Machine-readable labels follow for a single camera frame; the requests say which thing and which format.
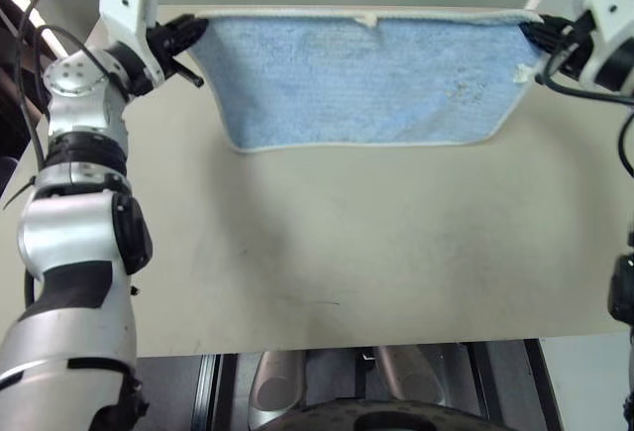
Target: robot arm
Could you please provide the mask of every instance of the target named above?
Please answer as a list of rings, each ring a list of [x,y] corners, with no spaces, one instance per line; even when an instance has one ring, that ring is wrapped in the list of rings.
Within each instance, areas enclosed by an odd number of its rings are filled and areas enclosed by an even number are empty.
[[[202,84],[173,57],[207,24],[184,15],[160,26],[155,11],[156,0],[100,0],[111,46],[45,71],[49,152],[18,233],[43,292],[0,348],[2,429],[124,430],[145,414],[130,275],[152,241],[126,178],[122,114],[176,73]]]

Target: table surface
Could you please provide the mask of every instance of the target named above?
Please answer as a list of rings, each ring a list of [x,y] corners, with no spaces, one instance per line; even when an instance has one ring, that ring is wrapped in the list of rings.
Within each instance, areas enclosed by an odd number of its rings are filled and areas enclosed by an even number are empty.
[[[533,86],[478,145],[241,155],[209,86],[173,78],[125,113],[155,246],[133,277],[139,354],[623,330],[605,303],[632,216],[625,114]],[[4,198],[34,171],[28,149]],[[25,199],[0,223],[2,333],[23,307]]]

